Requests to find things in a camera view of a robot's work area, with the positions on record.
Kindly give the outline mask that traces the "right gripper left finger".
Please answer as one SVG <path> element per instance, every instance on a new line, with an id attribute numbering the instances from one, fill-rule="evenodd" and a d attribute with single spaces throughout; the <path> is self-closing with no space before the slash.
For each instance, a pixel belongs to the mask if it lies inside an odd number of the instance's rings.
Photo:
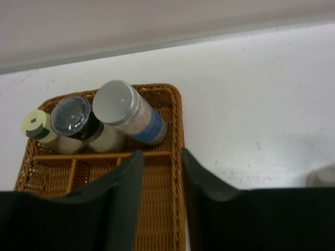
<path id="1" fill-rule="evenodd" d="M 1 250 L 133 250 L 144 156 L 64 197 L 1 192 Z"/>

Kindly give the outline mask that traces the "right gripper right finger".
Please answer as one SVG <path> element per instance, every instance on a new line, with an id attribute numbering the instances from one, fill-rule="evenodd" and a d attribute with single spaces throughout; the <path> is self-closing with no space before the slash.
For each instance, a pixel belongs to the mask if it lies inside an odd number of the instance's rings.
<path id="1" fill-rule="evenodd" d="M 242 190 L 182 162 L 191 250 L 334 250 L 333 188 Z"/>

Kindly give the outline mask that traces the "black cap salt grinder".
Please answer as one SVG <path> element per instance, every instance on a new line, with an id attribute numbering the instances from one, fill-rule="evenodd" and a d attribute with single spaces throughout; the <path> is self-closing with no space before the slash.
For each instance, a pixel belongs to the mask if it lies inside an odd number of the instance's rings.
<path id="1" fill-rule="evenodd" d="M 79 140 L 96 153 L 120 152 L 126 144 L 125 135 L 97 119 L 84 97 L 63 98 L 53 109 L 50 123 L 58 135 Z"/>

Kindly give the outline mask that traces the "silver cap blue label bottle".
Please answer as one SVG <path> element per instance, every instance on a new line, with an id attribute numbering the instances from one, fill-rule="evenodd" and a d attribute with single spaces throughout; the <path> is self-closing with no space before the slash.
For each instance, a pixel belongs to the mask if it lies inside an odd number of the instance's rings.
<path id="1" fill-rule="evenodd" d="M 113 80 L 101 86 L 93 98 L 92 107 L 102 123 L 141 143 L 157 145 L 167 135 L 165 120 L 124 81 Z"/>

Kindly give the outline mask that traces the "yellow cap spice bottle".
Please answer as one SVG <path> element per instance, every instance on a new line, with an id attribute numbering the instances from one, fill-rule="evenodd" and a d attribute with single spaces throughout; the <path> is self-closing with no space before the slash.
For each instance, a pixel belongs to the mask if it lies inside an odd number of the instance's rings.
<path id="1" fill-rule="evenodd" d="M 21 131 L 26 137 L 37 140 L 58 154 L 77 154 L 85 148 L 83 142 L 55 133 L 51 127 L 50 115 L 39 109 L 24 117 Z"/>

